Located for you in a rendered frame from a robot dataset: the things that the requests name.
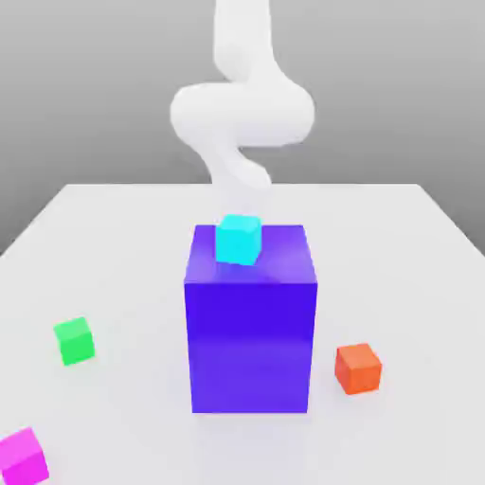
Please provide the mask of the small cyan cube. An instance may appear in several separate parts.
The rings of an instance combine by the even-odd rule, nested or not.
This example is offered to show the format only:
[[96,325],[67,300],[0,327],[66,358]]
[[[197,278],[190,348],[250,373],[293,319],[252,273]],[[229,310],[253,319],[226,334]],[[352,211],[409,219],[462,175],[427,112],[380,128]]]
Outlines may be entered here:
[[217,262],[254,265],[262,246],[262,223],[256,216],[227,214],[216,226]]

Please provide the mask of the small orange cube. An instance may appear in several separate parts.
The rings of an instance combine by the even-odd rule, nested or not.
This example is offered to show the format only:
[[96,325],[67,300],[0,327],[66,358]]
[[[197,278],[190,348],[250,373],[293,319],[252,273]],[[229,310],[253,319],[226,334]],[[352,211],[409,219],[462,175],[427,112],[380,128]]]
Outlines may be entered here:
[[347,395],[377,390],[382,368],[380,359],[367,343],[336,350],[334,374]]

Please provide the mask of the small green cube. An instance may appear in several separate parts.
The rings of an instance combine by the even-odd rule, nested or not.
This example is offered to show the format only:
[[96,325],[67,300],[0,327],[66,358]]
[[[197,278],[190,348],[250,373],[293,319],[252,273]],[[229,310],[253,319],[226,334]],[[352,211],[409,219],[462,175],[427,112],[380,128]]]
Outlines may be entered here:
[[85,317],[77,317],[53,328],[65,366],[83,362],[95,356],[93,334]]

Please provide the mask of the small magenta cube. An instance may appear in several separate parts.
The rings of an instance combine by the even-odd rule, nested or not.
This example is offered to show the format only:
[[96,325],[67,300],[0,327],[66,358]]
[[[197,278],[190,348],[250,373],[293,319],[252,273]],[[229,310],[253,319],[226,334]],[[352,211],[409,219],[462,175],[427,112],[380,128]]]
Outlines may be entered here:
[[0,440],[0,474],[5,485],[37,485],[49,479],[43,448],[31,427]]

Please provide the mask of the large purple box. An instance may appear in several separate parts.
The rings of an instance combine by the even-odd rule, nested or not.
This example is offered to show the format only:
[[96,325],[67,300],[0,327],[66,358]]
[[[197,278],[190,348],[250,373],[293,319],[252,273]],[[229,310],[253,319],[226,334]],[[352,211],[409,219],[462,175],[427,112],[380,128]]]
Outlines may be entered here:
[[212,225],[197,225],[184,280],[195,413],[308,409],[317,278],[301,225],[266,225],[249,266],[215,259]]

